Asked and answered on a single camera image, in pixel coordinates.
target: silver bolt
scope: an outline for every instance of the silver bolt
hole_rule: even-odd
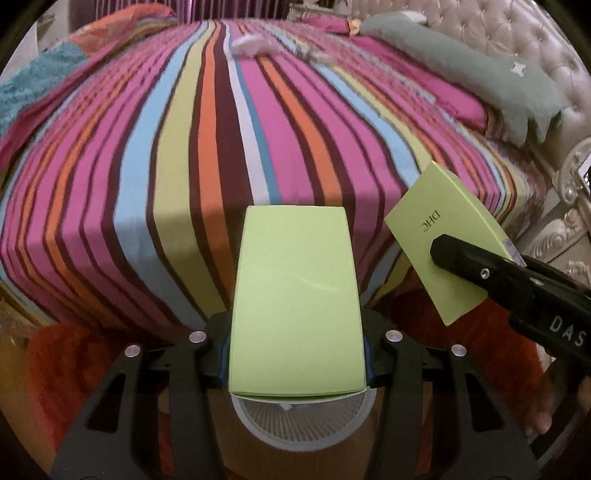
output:
[[[128,356],[129,358],[133,358],[135,356],[138,356],[141,351],[142,351],[142,349],[139,347],[139,345],[129,345],[125,349],[125,356]]]
[[[390,342],[399,342],[400,340],[402,340],[402,333],[398,330],[388,330],[386,332],[386,338]]]
[[[206,338],[207,334],[201,330],[197,330],[196,332],[193,332],[191,335],[189,335],[189,340],[191,340],[193,343],[204,342]]]
[[[465,346],[456,343],[454,346],[452,346],[452,353],[455,356],[466,356],[468,350],[466,350]]]

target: green pillow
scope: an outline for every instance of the green pillow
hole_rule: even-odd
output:
[[[381,38],[500,110],[508,140],[518,147],[525,143],[530,120],[542,143],[551,120],[567,106],[558,85],[537,65],[489,57],[405,15],[372,15],[361,24],[361,34]]]

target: tufted headboard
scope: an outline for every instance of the tufted headboard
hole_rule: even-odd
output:
[[[557,171],[569,152],[591,137],[591,76],[554,21],[533,0],[353,0],[352,16],[396,10],[422,12],[427,24],[488,55],[536,62],[569,99],[562,122],[537,152]]]

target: bed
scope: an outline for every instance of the bed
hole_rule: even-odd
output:
[[[489,140],[492,114],[457,87],[433,93],[383,44],[298,22],[177,25],[159,4],[118,12],[2,87],[14,101],[0,124],[0,280],[19,322],[167,340],[199,329],[232,305],[246,207],[279,203],[345,207],[361,303],[374,304],[410,267],[384,214],[431,160],[511,238],[527,236],[551,182],[591,150],[591,77],[534,4],[356,1],[352,15],[398,9],[477,50],[539,63],[569,98],[560,126],[520,150]],[[246,33],[285,53],[234,58]],[[302,45],[330,62],[302,60]],[[450,93],[484,123],[446,109]]]

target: fan grille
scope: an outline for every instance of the fan grille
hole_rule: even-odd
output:
[[[367,418],[375,390],[317,403],[277,404],[232,396],[242,423],[263,442],[282,450],[310,452],[349,437]]]

